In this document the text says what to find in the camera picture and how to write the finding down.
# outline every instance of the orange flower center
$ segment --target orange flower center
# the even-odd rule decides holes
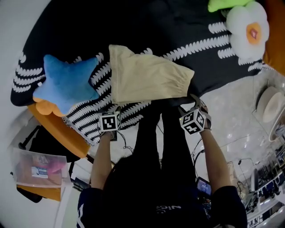
[[[261,26],[254,22],[246,27],[246,37],[250,44],[257,45],[261,40]]]

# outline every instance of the shirt sleeve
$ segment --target shirt sleeve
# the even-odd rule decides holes
[[[211,198],[211,222],[213,226],[232,225],[235,228],[247,228],[247,216],[244,205],[234,186],[219,188]]]
[[[102,194],[103,190],[98,188],[86,188],[78,202],[77,228],[94,228],[102,217]]]

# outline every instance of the black pants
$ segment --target black pants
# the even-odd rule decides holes
[[[189,186],[195,184],[195,169],[180,126],[178,108],[162,113],[163,119],[163,158],[160,170],[156,144],[156,127],[160,113],[148,113],[140,121],[133,157],[145,174],[159,178],[168,187]]]

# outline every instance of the black and white patterned blanket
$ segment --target black and white patterned blanket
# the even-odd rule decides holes
[[[35,24],[15,72],[11,101],[33,103],[38,82],[44,82],[43,56],[52,54],[68,63],[97,57],[90,84],[100,95],[76,104],[65,121],[89,143],[99,141],[98,112],[113,111],[109,44],[125,45],[135,53],[162,56],[195,71],[188,92],[198,96],[231,81],[256,75],[260,61],[243,61],[233,52],[220,12],[209,13],[207,0],[110,0],[70,3],[52,0]],[[122,129],[143,118],[150,102],[124,105]]]

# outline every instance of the person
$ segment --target person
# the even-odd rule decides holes
[[[78,228],[142,226],[246,228],[245,208],[232,186],[225,157],[211,131],[200,133],[204,143],[208,178],[212,189],[211,218],[197,200],[195,168],[177,107],[162,113],[163,158],[156,145],[160,112],[149,112],[139,122],[133,154],[111,169],[110,140],[106,132],[94,158],[91,188],[78,203]]]

